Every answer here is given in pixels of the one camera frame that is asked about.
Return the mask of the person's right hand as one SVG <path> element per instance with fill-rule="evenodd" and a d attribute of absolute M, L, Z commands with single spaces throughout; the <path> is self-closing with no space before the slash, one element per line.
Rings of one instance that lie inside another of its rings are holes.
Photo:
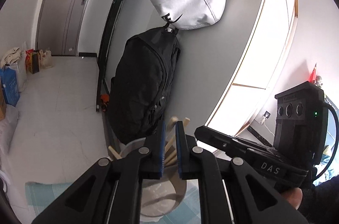
<path fill-rule="evenodd" d="M 300 188 L 293 188 L 282 193 L 282 197 L 297 210 L 302 203 L 303 192 Z"/>

